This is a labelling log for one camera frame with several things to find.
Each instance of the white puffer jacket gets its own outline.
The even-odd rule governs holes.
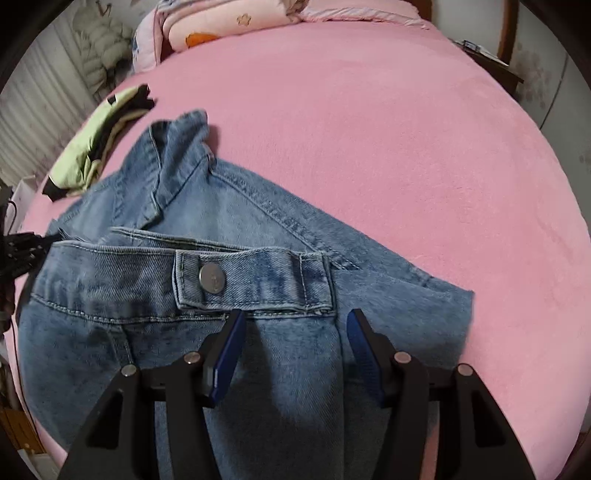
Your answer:
[[[82,57],[82,75],[88,90],[92,95],[97,93],[107,81],[107,71],[103,66],[99,54],[84,32],[76,32],[76,43]]]
[[[133,30],[108,15],[102,16],[97,5],[80,8],[72,27],[90,42],[107,71],[113,70],[120,60],[131,60]]]

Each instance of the pink blanket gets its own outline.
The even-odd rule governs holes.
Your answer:
[[[552,149],[486,72],[435,28],[328,22],[223,38],[122,88],[144,82],[157,107],[105,175],[151,121],[205,108],[220,157],[476,292],[463,359],[555,478],[591,390],[591,244]],[[39,195],[24,229],[71,202]]]

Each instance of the wooden headboard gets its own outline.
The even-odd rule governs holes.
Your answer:
[[[408,0],[415,7],[417,7],[418,14],[421,18],[431,21],[433,15],[433,1],[431,0]]]

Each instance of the jeans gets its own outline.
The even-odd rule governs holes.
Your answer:
[[[363,309],[397,349],[452,368],[472,293],[215,158],[207,134],[201,111],[153,124],[50,226],[68,239],[20,314],[30,410],[67,449],[118,369],[173,362],[239,308],[246,344],[226,398],[206,412],[222,478],[370,478],[389,412],[358,376],[347,314]],[[199,281],[209,262],[226,276],[217,294]],[[171,478],[160,405],[156,424]]]

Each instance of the white wall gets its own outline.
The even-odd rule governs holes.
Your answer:
[[[496,55],[504,0],[433,0],[433,23],[454,40],[470,40]]]
[[[524,79],[517,89],[519,103],[538,127],[558,91],[566,58],[566,50],[550,29],[520,5],[511,68]]]
[[[591,228],[591,89],[571,59],[542,133],[560,160]]]
[[[136,29],[158,0],[100,0],[103,7],[111,4],[111,14],[125,25]]]

